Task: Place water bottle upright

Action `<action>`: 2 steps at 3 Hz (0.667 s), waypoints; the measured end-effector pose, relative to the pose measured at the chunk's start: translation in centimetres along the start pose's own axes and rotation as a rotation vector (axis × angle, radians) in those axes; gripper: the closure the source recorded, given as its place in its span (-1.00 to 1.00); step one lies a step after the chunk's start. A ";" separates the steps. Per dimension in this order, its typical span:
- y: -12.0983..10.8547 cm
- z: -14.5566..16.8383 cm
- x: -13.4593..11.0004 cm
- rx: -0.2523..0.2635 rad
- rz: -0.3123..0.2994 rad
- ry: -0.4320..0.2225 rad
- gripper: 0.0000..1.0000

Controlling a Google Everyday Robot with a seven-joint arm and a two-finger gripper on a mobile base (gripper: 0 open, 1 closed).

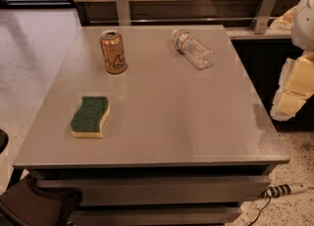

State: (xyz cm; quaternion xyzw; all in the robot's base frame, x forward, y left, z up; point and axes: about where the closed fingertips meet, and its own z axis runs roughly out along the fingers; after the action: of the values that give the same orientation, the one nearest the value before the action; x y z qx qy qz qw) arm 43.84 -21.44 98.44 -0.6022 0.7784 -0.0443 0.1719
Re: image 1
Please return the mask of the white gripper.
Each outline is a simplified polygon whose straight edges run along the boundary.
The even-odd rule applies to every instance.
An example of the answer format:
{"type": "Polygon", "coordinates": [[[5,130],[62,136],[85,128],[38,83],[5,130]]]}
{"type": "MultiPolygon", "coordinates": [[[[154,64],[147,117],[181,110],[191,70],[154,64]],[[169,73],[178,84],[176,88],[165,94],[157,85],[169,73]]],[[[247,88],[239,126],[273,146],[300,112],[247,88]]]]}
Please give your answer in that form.
{"type": "MultiPolygon", "coordinates": [[[[291,30],[291,41],[303,51],[314,51],[314,0],[300,0],[296,7],[275,19],[270,29],[291,30]]],[[[314,53],[296,60],[287,58],[282,67],[270,115],[273,120],[293,118],[314,94],[314,53]]]]}

